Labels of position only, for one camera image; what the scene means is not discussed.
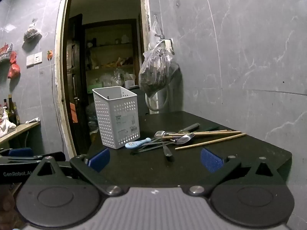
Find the pile of utensils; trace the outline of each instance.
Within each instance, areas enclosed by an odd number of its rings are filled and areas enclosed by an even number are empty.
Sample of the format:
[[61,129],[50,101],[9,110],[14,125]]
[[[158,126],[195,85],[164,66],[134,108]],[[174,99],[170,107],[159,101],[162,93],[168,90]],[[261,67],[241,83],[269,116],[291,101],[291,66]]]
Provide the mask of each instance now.
[[191,144],[191,145],[186,145],[186,146],[175,148],[175,150],[182,150],[182,149],[222,142],[226,140],[231,140],[231,139],[246,135],[246,133],[242,133],[240,131],[215,130],[215,129],[218,129],[218,127],[210,127],[206,131],[191,132],[199,128],[199,126],[200,126],[199,123],[195,123],[183,130],[180,130],[178,133],[157,131],[156,134],[154,135],[154,138],[152,139],[146,138],[140,141],[129,142],[125,146],[127,149],[133,150],[132,152],[133,154],[148,151],[148,150],[163,148],[164,155],[169,158],[172,156],[172,152],[167,147],[167,145],[169,144],[184,145],[187,142],[189,142],[193,137],[231,135],[231,136],[223,137],[223,138],[216,139],[216,140],[211,140],[211,141],[206,141],[206,142],[202,142],[198,144]]

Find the gray ribbed surface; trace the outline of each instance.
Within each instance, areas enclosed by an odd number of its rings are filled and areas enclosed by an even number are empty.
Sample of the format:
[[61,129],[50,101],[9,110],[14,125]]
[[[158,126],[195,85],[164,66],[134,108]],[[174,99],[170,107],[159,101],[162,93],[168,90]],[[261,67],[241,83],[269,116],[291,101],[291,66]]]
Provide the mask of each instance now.
[[[27,226],[25,230],[35,230]],[[219,218],[202,198],[181,188],[131,188],[109,198],[89,221],[71,230],[239,230]],[[286,230],[285,226],[272,230]]]

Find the triangular cutout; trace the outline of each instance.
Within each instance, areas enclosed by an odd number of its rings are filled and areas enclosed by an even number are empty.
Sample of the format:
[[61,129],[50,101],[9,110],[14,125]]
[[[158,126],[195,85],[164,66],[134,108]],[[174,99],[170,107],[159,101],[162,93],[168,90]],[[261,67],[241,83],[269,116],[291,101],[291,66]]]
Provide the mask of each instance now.
[[38,172],[38,176],[43,176],[43,175],[52,175],[54,174],[54,169],[51,165],[51,163],[44,163],[40,171]]
[[266,163],[261,163],[256,171],[257,175],[273,176],[271,170]]

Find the basket rim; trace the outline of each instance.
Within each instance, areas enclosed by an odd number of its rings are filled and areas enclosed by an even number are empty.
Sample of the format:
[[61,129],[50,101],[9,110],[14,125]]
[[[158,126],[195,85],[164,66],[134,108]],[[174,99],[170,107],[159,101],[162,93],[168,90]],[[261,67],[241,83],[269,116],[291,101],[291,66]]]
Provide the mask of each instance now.
[[[127,91],[129,91],[129,92],[131,92],[131,93],[133,93],[134,95],[126,96],[126,97],[121,97],[121,98],[108,99],[108,98],[102,96],[101,94],[99,94],[98,92],[95,91],[95,90],[98,90],[98,89],[105,89],[105,88],[110,88],[110,87],[121,87],[121,88],[123,88],[123,89],[125,89],[125,90],[127,90]],[[119,99],[123,99],[123,98],[130,98],[130,97],[135,97],[135,96],[137,96],[137,94],[135,94],[134,92],[132,92],[132,91],[130,91],[130,90],[128,90],[128,89],[126,89],[126,88],[124,88],[124,87],[122,87],[122,86],[119,86],[119,85],[118,85],[118,86],[108,86],[108,87],[94,88],[94,89],[92,89],[92,91],[93,91],[94,93],[96,93],[98,96],[103,97],[105,100],[108,100],[108,101],[119,100]]]

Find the doorway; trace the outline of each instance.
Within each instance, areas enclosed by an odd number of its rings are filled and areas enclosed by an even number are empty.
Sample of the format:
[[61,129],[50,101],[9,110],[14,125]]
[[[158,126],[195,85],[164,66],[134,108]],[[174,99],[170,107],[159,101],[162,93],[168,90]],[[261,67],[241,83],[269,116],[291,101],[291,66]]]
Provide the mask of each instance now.
[[58,63],[61,121],[74,156],[86,154],[99,137],[92,89],[138,84],[149,9],[145,0],[66,0],[63,5],[62,37],[56,36],[56,47],[62,46],[56,50],[66,52]]

